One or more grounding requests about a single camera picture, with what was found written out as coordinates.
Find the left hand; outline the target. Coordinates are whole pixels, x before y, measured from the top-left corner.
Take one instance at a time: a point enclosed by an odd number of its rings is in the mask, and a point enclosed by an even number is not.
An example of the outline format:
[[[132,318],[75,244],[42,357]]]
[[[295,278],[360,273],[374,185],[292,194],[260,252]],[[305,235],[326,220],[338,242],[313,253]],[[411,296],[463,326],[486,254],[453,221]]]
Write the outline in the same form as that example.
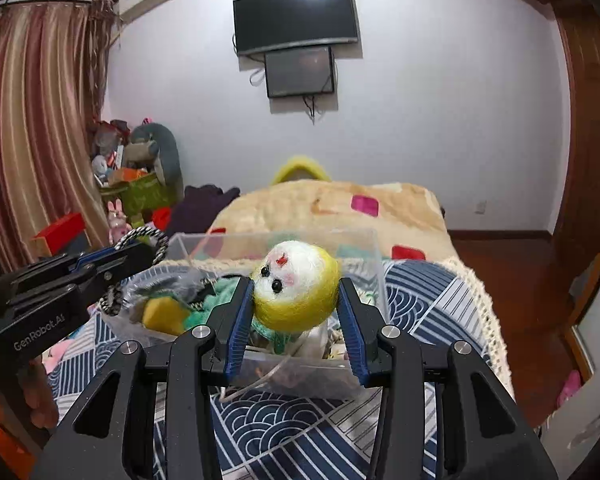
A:
[[[59,411],[40,358],[29,362],[27,369],[19,377],[19,383],[24,400],[30,408],[32,424],[38,428],[54,429],[58,424]]]

